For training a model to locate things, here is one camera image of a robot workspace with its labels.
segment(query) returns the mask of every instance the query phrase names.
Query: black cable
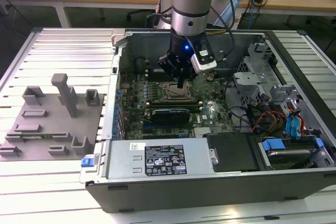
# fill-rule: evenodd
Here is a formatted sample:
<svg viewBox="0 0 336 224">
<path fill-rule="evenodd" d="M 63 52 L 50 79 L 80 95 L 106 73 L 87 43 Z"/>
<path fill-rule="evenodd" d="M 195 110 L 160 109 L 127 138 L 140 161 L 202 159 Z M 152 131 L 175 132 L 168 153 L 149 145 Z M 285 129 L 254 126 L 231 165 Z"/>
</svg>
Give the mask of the black cable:
<svg viewBox="0 0 336 224">
<path fill-rule="evenodd" d="M 223 23 L 226 31 L 230 34 L 230 37 L 231 37 L 231 40 L 232 40 L 232 44 L 231 44 L 231 48 L 228 52 L 225 53 L 223 59 L 221 60 L 216 60 L 216 62 L 221 62 L 223 61 L 236 47 L 236 40 L 235 40 L 235 37 L 233 36 L 230 28 L 227 26 L 227 24 L 225 23 L 225 21 L 222 19 L 222 17 L 219 15 L 219 13 L 215 10 L 215 8 L 213 8 L 212 6 L 210 6 L 211 10 L 216 14 L 217 18 L 220 20 L 220 22 Z"/>
<path fill-rule="evenodd" d="M 236 20 L 236 13 L 235 13 L 235 6 L 233 5 L 233 1 L 232 0 L 230 0 L 230 4 L 231 4 L 231 10 L 232 10 L 232 23 L 231 23 L 231 25 L 230 25 L 230 27 L 229 27 L 229 29 L 228 30 L 231 30 L 232 29 L 232 27 L 234 26 L 234 24 L 235 24 L 235 20 Z"/>
<path fill-rule="evenodd" d="M 156 17 L 156 16 L 160 16 L 160 17 L 168 17 L 168 14 L 162 14 L 162 13 L 151 13 L 147 15 L 147 18 L 151 18 L 151 17 Z"/>
<path fill-rule="evenodd" d="M 166 12 L 169 12 L 171 9 L 173 8 L 173 6 L 169 7 L 168 9 L 164 10 L 163 12 L 160 12 L 161 14 L 164 14 Z"/>
<path fill-rule="evenodd" d="M 17 34 L 17 36 L 18 36 L 19 38 L 21 38 L 21 39 L 27 39 L 28 36 L 27 36 L 23 31 L 17 30 L 17 29 L 15 29 L 15 28 L 10 28 L 10 27 L 8 27 L 7 24 L 6 24 L 6 21 L 4 21 L 2 17 L 1 17 L 1 20 L 2 20 L 2 22 L 4 23 L 4 26 L 5 26 L 5 28 L 6 28 L 7 30 L 12 30 L 12 31 L 15 31 L 15 32 L 17 32 L 17 33 L 20 33 L 21 35 L 23 35 L 23 37 L 21 37 L 21 36 L 19 36 L 19 35 Z"/>
<path fill-rule="evenodd" d="M 336 40 L 336 36 L 329 42 L 329 44 L 327 45 L 327 47 L 325 48 L 324 52 L 326 53 L 327 50 L 329 49 L 329 47 L 331 46 L 331 44 Z"/>
<path fill-rule="evenodd" d="M 26 17 L 9 1 L 9 0 L 5 0 L 5 1 L 7 1 L 10 5 L 11 5 L 11 7 L 12 8 L 14 8 L 16 11 L 17 11 L 17 13 L 19 13 L 20 15 L 21 15 L 21 17 L 27 22 L 27 24 L 28 25 L 30 25 L 31 26 L 31 28 L 33 28 L 34 26 L 31 24 L 31 22 L 29 21 L 29 20 L 27 20 L 26 19 Z"/>
</svg>

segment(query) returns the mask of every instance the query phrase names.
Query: blue tab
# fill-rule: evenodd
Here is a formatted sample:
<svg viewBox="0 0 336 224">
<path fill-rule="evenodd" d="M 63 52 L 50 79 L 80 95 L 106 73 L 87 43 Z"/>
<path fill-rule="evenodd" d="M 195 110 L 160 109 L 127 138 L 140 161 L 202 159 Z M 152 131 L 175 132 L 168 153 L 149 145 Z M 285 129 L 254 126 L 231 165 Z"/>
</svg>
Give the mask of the blue tab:
<svg viewBox="0 0 336 224">
<path fill-rule="evenodd" d="M 324 147 L 324 143 L 323 143 L 322 139 L 320 139 L 320 138 L 317 137 L 317 138 L 315 139 L 315 141 L 316 141 L 316 144 L 317 144 L 317 146 L 318 146 L 319 148 Z"/>
<path fill-rule="evenodd" d="M 279 138 L 266 139 L 262 142 L 262 145 L 265 151 L 286 149 L 285 145 L 282 142 L 282 139 Z"/>
<path fill-rule="evenodd" d="M 299 125 L 299 119 L 297 117 L 294 118 L 294 122 L 293 122 L 293 127 L 292 127 L 292 136 L 297 137 L 298 136 L 298 125 Z"/>
<path fill-rule="evenodd" d="M 270 139 L 266 139 L 265 142 L 268 143 L 268 145 L 270 146 L 271 150 L 283 150 L 286 149 L 286 147 L 284 146 L 282 139 L 279 138 L 270 138 Z"/>
<path fill-rule="evenodd" d="M 81 167 L 94 167 L 95 165 L 93 164 L 95 161 L 94 158 L 90 157 L 84 157 L 82 158 L 82 162 L 80 164 Z"/>
<path fill-rule="evenodd" d="M 289 114 L 287 117 L 287 121 L 286 121 L 286 134 L 290 133 L 290 122 L 292 121 L 292 117 Z"/>
<path fill-rule="evenodd" d="M 269 151 L 271 149 L 271 147 L 269 146 L 267 141 L 263 141 L 262 145 L 263 145 L 265 151 Z"/>
</svg>

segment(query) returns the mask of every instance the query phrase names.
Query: warning label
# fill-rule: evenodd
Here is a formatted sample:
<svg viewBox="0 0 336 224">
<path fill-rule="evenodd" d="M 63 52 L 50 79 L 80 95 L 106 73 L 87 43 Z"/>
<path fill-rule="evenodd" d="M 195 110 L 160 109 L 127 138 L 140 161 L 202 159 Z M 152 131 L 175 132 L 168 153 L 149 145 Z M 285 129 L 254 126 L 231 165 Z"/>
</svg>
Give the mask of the warning label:
<svg viewBox="0 0 336 224">
<path fill-rule="evenodd" d="M 187 174 L 183 145 L 145 147 L 147 176 Z"/>
</svg>

